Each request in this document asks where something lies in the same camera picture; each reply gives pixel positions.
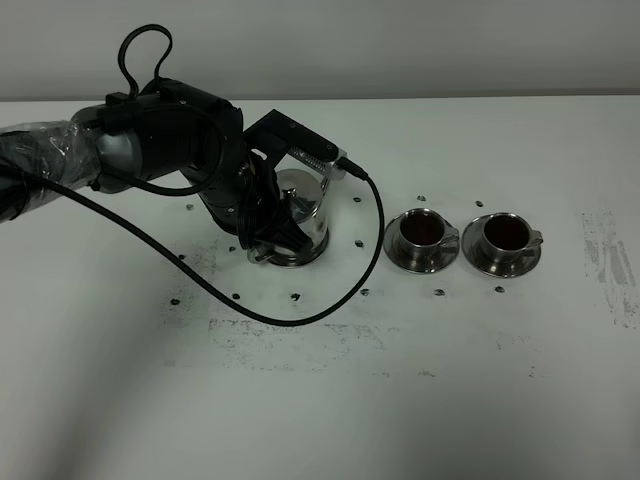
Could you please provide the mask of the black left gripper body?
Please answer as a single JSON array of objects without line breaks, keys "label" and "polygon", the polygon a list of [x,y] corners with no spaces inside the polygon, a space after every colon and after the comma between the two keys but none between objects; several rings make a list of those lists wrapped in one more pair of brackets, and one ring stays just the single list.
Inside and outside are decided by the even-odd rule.
[{"label": "black left gripper body", "polygon": [[225,156],[235,169],[217,171],[218,178],[202,194],[216,223],[235,235],[244,250],[258,247],[256,230],[276,209],[288,208],[280,199],[276,166],[291,147],[328,160],[338,146],[278,110],[272,110],[242,134],[238,150]]}]

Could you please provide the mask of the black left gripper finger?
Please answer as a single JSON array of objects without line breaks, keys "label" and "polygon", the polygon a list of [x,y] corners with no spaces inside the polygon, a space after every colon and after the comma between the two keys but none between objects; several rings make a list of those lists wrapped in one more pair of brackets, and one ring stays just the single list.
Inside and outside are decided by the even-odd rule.
[{"label": "black left gripper finger", "polygon": [[254,239],[278,254],[306,256],[313,241],[292,219],[286,209],[276,209],[273,215],[255,232]]}]

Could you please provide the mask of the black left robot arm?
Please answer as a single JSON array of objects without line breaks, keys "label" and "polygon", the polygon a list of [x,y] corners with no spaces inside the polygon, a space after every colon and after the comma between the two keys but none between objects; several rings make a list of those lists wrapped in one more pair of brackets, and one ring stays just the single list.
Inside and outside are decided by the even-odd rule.
[{"label": "black left robot arm", "polygon": [[115,194],[150,189],[178,172],[214,222],[242,248],[271,262],[303,264],[323,252],[323,200],[343,177],[342,151],[279,111],[246,125],[229,101],[176,80],[148,84],[135,98],[114,93],[70,120],[1,131],[1,217],[12,220],[55,198],[29,175],[68,189]]}]

